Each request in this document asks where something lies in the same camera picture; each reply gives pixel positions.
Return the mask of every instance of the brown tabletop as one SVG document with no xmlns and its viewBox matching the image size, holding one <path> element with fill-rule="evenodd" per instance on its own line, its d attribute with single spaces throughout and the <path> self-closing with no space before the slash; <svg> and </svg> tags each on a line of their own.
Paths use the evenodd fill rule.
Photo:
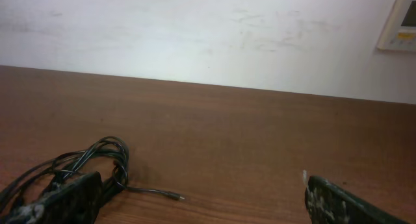
<svg viewBox="0 0 416 224">
<path fill-rule="evenodd" d="M 131 186 L 186 197 L 122 192 L 96 223 L 311 223 L 304 169 L 416 222 L 415 105 L 6 66 L 0 99 L 1 188 L 113 135 Z"/>
</svg>

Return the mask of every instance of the black cable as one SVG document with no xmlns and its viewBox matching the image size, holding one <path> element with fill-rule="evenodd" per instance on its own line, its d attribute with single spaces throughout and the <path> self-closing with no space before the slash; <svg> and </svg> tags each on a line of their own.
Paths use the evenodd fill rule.
<svg viewBox="0 0 416 224">
<path fill-rule="evenodd" d="M 113 145 L 117 149 L 107 148 L 105 146 Z M 54 159 L 48 160 L 41 163 L 32 169 L 26 171 L 24 174 L 19 176 L 15 181 L 11 182 L 1 193 L 0 193 L 0 213 L 5 209 L 10 200 L 18 194 L 15 198 L 11 210 L 24 205 L 24 193 L 26 189 L 40 177 L 48 174 L 55 174 L 51 179 L 49 185 L 42 191 L 41 195 L 53 191 L 57 186 L 64 184 L 73 175 L 81 175 L 78 172 L 91 158 L 96 157 L 109 157 L 114 159 L 114 169 L 112 171 L 112 177 L 103 181 L 103 194 L 102 203 L 103 206 L 116 194 L 123 190 L 132 192 L 151 192 L 158 193 L 169 197 L 171 199 L 180 200 L 183 199 L 181 195 L 174 192 L 166 192 L 162 190 L 148 189 L 148 188 L 132 188 L 127 186 L 129 182 L 128 174 L 128 162 L 129 162 L 129 149 L 125 142 L 115 136 L 108 136 L 98 140 L 96 143 L 91 145 L 88 149 L 82 151 L 75 151 L 70 153 L 64 153 Z M 31 178 L 27 179 L 23 184 L 18 184 L 31 173 L 36 170 L 51 164 L 48 168 L 37 173 Z"/>
</svg>

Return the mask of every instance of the yellow button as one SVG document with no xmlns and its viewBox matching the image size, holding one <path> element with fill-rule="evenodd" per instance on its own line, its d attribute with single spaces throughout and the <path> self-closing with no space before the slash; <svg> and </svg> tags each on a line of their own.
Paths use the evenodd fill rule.
<svg viewBox="0 0 416 224">
<path fill-rule="evenodd" d="M 416 36 L 415 33 L 399 32 L 397 34 L 397 38 L 403 39 L 403 40 L 412 40 L 415 36 Z"/>
</svg>

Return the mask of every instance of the white control panel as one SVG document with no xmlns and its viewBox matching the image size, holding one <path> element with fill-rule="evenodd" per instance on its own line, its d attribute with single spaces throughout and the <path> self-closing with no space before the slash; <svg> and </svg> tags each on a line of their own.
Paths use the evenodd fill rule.
<svg viewBox="0 0 416 224">
<path fill-rule="evenodd" d="M 396 0 L 377 48 L 416 52 L 416 0 Z"/>
</svg>

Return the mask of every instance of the digital display screen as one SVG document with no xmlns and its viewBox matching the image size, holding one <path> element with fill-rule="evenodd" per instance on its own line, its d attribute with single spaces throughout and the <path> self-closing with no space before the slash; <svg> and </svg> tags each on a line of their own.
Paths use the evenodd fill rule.
<svg viewBox="0 0 416 224">
<path fill-rule="evenodd" d="M 411 2 L 408 13 L 406 13 L 402 22 L 402 26 L 416 27 L 416 1 Z"/>
</svg>

